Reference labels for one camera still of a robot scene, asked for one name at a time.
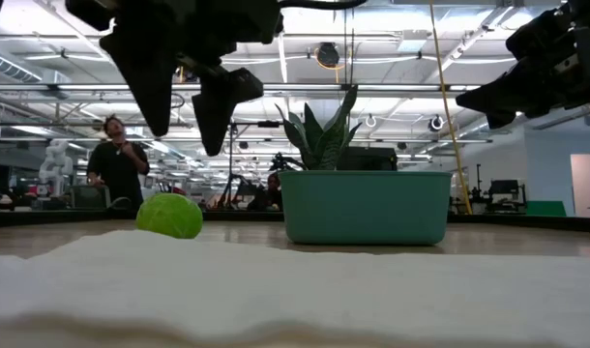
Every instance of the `snake plant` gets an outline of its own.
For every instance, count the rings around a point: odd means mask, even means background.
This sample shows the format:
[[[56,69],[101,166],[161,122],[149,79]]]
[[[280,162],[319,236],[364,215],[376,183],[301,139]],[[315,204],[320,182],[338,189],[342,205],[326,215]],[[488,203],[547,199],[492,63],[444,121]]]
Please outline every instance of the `snake plant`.
[[[332,119],[322,128],[314,118],[308,104],[304,107],[304,122],[289,112],[288,120],[276,105],[284,120],[284,131],[288,140],[302,154],[302,161],[309,170],[335,170],[342,151],[349,145],[355,132],[362,125],[349,129],[347,117],[357,100],[357,85],[344,96],[342,105]]]

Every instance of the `yellow pole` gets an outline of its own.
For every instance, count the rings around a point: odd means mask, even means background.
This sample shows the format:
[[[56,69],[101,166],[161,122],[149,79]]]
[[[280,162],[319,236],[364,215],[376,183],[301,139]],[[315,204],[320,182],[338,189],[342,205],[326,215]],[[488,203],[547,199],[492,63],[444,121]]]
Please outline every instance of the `yellow pole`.
[[[443,96],[443,107],[446,110],[446,118],[448,119],[448,127],[450,128],[450,136],[452,137],[452,144],[454,145],[454,152],[457,155],[457,172],[458,178],[460,179],[460,185],[462,186],[462,198],[467,206],[467,214],[473,215],[471,210],[471,203],[469,203],[469,192],[465,185],[465,179],[462,175],[462,163],[460,161],[460,152],[458,151],[457,135],[454,133],[454,127],[452,126],[452,120],[450,119],[450,109],[448,108],[448,97],[446,95],[446,84],[443,79],[443,68],[441,67],[441,53],[439,51],[439,39],[437,38],[437,29],[434,24],[434,9],[433,0],[428,2],[430,6],[430,21],[432,22],[432,35],[434,37],[434,48],[437,53],[437,68],[439,68],[439,80],[441,82],[441,95]]]

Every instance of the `hand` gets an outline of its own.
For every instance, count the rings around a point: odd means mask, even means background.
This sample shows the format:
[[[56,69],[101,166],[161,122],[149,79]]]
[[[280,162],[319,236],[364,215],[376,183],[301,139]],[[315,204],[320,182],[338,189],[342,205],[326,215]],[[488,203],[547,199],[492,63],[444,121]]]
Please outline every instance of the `hand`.
[[[94,186],[96,188],[101,188],[104,185],[103,180],[100,178],[91,179],[89,182],[90,182],[89,184],[91,184],[91,186]]]
[[[132,157],[135,155],[135,153],[133,152],[132,143],[130,143],[130,142],[126,142],[125,144],[123,144],[121,146],[121,152],[126,154],[129,157]]]

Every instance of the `white cloth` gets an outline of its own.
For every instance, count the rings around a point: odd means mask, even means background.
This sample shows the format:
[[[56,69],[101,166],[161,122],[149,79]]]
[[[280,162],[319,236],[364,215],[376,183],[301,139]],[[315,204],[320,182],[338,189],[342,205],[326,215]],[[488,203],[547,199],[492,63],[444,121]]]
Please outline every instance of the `white cloth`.
[[[590,258],[303,253],[144,231],[0,256],[0,347],[323,342],[590,348]]]

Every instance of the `teal planter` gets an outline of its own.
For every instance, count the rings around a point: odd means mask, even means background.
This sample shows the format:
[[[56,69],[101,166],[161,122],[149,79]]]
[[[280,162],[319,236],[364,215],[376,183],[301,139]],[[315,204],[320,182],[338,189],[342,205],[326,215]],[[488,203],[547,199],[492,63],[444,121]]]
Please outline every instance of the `teal planter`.
[[[443,240],[450,173],[287,171],[286,234],[319,245],[434,245]]]

